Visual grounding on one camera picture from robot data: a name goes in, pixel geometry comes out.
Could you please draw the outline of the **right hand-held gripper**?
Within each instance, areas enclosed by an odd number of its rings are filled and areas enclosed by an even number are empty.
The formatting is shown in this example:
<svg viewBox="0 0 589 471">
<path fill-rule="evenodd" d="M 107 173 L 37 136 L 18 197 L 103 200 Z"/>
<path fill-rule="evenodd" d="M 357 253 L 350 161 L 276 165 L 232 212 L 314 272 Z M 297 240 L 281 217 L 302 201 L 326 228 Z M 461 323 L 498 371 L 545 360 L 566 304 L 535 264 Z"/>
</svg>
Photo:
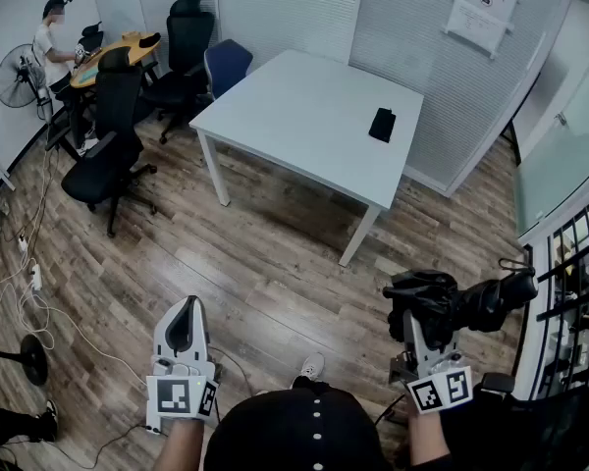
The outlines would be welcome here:
<svg viewBox="0 0 589 471">
<path fill-rule="evenodd" d="M 473 399 L 470 366 L 458 348 L 459 334 L 441 354 L 431 349 L 420 323 L 409 310 L 403 314 L 404 352 L 391 359 L 389 383 L 401 383 L 420 414 L 439 412 Z"/>
</svg>

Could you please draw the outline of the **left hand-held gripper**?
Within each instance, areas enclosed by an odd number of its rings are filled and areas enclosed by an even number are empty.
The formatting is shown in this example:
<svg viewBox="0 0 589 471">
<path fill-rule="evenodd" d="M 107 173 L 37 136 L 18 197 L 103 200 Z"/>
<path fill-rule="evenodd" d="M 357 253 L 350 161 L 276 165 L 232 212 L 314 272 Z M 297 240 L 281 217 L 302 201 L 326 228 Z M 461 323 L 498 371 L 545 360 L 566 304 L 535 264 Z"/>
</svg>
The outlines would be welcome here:
<svg viewBox="0 0 589 471">
<path fill-rule="evenodd" d="M 215 417 L 219 369 L 207 361 L 208 344 L 204 306 L 198 296 L 178 301 L 160 319 L 153 335 L 153 373 L 146 377 L 149 432 L 161 434 L 164 419 L 207 422 Z"/>
</svg>

